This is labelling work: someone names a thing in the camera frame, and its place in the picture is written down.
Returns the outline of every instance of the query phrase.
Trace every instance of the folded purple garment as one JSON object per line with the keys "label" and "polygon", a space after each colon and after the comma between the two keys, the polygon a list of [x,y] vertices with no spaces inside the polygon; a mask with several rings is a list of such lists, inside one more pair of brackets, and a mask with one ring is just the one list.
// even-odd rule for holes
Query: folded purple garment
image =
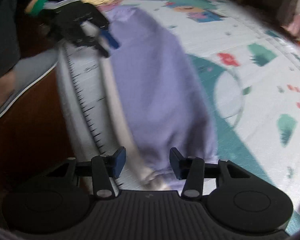
{"label": "folded purple garment", "polygon": [[139,8],[109,11],[111,50],[122,108],[146,165],[180,190],[169,151],[216,161],[217,140],[205,93],[178,39]]}

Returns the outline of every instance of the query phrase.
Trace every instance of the ankle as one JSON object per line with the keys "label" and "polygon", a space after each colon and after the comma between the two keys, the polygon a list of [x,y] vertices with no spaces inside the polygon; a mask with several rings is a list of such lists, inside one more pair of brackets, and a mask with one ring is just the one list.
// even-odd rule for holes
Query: ankle
{"label": "ankle", "polygon": [[0,78],[0,106],[2,106],[13,93],[16,84],[16,76],[13,71]]}

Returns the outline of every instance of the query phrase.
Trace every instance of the green fabric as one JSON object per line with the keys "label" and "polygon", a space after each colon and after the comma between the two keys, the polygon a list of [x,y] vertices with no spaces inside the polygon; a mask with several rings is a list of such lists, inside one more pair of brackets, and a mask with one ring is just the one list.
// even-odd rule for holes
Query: green fabric
{"label": "green fabric", "polygon": [[40,11],[43,9],[43,5],[46,1],[47,0],[37,0],[31,9],[30,15],[32,17],[37,17]]}

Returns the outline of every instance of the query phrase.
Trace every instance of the play mat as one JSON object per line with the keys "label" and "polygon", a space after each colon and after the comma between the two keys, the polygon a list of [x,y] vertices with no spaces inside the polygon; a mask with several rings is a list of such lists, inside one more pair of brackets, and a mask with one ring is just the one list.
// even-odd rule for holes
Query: play mat
{"label": "play mat", "polygon": [[291,198],[300,227],[300,49],[226,0],[124,0],[175,34],[208,95],[218,157]]}

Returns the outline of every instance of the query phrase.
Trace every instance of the white shoe sole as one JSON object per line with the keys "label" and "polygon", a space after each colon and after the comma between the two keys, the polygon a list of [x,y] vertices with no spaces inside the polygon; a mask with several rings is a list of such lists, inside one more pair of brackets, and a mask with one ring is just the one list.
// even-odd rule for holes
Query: white shoe sole
{"label": "white shoe sole", "polygon": [[8,106],[0,113],[0,117],[2,117],[8,110],[9,108],[14,104],[15,101],[18,100],[19,97],[22,96],[24,92],[26,92],[30,87],[32,87],[34,84],[39,82],[42,78],[44,78],[46,75],[48,75],[57,65],[58,62],[56,62],[48,71],[46,71],[42,76],[40,76],[38,79],[33,81],[30,85],[28,85],[26,88],[24,88],[11,102],[8,104]]}

